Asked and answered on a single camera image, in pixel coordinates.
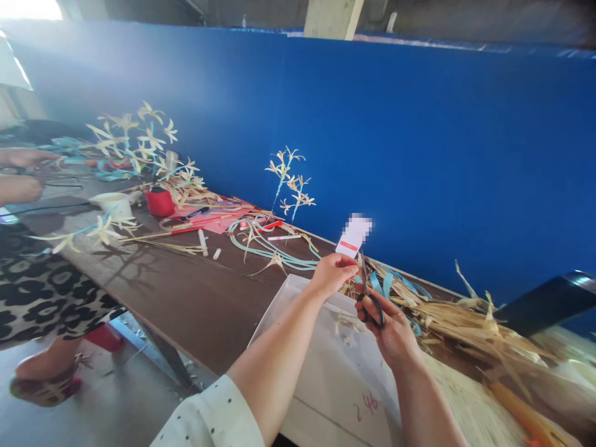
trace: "paper label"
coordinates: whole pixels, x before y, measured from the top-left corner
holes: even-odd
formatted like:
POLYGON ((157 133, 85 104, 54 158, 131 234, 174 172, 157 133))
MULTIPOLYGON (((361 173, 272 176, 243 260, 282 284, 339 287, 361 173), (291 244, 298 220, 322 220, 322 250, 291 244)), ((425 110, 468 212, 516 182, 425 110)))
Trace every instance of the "paper label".
POLYGON ((337 247, 335 247, 335 251, 348 255, 350 258, 355 258, 373 225, 373 221, 362 214, 352 214, 337 247))

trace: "blue wall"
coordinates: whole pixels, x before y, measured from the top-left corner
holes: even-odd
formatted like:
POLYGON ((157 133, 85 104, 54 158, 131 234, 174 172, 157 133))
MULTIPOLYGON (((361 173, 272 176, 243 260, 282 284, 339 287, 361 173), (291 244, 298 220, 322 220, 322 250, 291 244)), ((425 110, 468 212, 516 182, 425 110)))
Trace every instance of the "blue wall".
MULTIPOLYGON (((497 303, 559 273, 596 273, 596 61, 139 24, 12 23, 57 119, 143 99, 216 192, 270 207, 270 153, 313 177, 296 224, 336 240, 373 217, 374 258, 497 303)), ((576 320, 594 330, 596 317, 576 320)))

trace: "red thread spool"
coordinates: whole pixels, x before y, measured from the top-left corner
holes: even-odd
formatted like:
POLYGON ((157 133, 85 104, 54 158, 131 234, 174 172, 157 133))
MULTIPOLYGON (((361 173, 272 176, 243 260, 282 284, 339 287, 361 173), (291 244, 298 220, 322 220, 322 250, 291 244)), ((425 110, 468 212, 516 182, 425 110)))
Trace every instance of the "red thread spool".
POLYGON ((153 186, 145 193, 149 214, 153 217, 167 217, 174 214, 174 202, 169 191, 153 186))

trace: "red stripe on tag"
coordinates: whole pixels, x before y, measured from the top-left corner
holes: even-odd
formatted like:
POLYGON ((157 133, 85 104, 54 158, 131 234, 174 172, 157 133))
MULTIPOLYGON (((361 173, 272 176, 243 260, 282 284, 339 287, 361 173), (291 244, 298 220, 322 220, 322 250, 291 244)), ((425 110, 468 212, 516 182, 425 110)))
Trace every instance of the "red stripe on tag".
POLYGON ((345 241, 341 241, 340 245, 343 245, 344 247, 348 247, 351 250, 358 251, 358 249, 355 246, 353 246, 345 241))

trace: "polka dot sleeve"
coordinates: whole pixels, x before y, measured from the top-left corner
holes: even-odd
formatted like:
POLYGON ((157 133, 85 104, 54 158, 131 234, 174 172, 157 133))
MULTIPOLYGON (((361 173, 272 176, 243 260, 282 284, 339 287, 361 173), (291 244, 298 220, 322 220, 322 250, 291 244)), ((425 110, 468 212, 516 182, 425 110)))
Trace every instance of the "polka dot sleeve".
POLYGON ((263 437, 236 384, 222 376, 184 400, 151 447, 264 447, 263 437))

